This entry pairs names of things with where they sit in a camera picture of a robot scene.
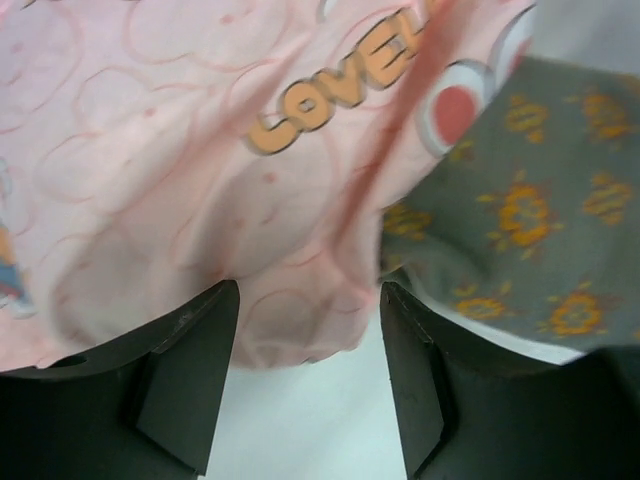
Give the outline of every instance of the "orange letter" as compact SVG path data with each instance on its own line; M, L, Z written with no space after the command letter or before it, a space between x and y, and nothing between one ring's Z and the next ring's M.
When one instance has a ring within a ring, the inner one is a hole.
M360 105L366 98L360 77L364 71L360 56L355 52L340 60L338 70L323 68L313 76L329 93L329 99L346 108Z
M264 115L259 114L247 134L247 140L249 146L259 154L273 155L289 147L299 135L300 132L289 119L284 119L269 128Z
M418 53L420 34L422 33L422 27L420 27L415 12L410 8L403 8L394 15L393 20L406 46L405 57L407 59L415 57Z
M407 68L408 61L403 55L403 46L398 45L401 42L397 34L392 21L386 18L373 27L356 47L362 55L367 80L377 90L393 85Z
M333 104L308 80L293 83L281 98L282 112L305 132L322 127L333 116Z

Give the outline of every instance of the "white background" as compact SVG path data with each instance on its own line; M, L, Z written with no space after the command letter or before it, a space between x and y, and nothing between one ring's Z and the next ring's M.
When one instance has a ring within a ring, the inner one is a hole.
M640 0L538 3L534 53L640 74ZM206 478L404 480L399 442L376 316L355 352L231 371Z

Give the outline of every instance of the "gray patterned cloth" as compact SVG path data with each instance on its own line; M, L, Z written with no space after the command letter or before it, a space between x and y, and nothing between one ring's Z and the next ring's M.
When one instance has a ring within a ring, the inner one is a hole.
M640 79L528 58L385 214L384 280L519 337L640 342Z

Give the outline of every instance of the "pink shirt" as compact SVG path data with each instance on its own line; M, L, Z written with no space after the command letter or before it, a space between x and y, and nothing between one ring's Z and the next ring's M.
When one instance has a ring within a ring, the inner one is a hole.
M355 348L383 209L490 101L533 17L532 0L443 1L432 21L428 0L26 3L0 6L3 370L227 278L237 364Z

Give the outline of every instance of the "black plastic piece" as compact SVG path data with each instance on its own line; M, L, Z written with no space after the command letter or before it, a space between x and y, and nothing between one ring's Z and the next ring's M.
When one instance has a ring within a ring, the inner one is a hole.
M385 284L382 327L410 479L640 478L640 349L558 367Z
M239 293L184 307L46 370L0 375L0 478L193 480L205 473Z

